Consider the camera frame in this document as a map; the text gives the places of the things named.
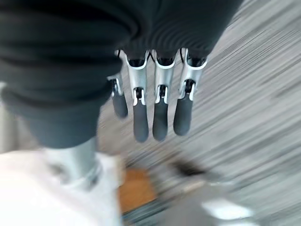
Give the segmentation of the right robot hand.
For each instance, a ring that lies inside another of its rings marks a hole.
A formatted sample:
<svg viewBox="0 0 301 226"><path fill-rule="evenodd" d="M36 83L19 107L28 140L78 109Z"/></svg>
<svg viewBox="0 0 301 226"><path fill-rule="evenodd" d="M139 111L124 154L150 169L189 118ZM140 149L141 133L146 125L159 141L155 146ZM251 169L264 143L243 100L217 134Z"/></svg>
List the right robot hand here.
<svg viewBox="0 0 301 226"><path fill-rule="evenodd" d="M148 55L156 52L153 136L161 141L174 58L186 49L174 115L174 132L184 136L207 58L241 5L240 0L3 0L2 101L46 149L63 184L91 187L99 175L100 109L114 95L117 113L127 115L116 51L127 57L134 136L144 142Z"/></svg>

